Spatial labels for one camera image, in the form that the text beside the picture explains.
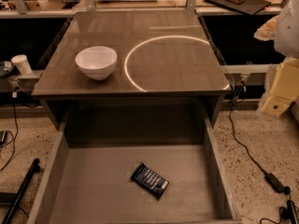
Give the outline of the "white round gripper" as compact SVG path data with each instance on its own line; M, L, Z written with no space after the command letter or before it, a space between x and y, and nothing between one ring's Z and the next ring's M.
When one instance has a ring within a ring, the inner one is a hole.
M280 12L254 33L261 41L273 40L275 50L285 56L299 57L299 0L291 0ZM279 117L299 97L299 59L288 59L272 69L274 79L266 90L261 112Z

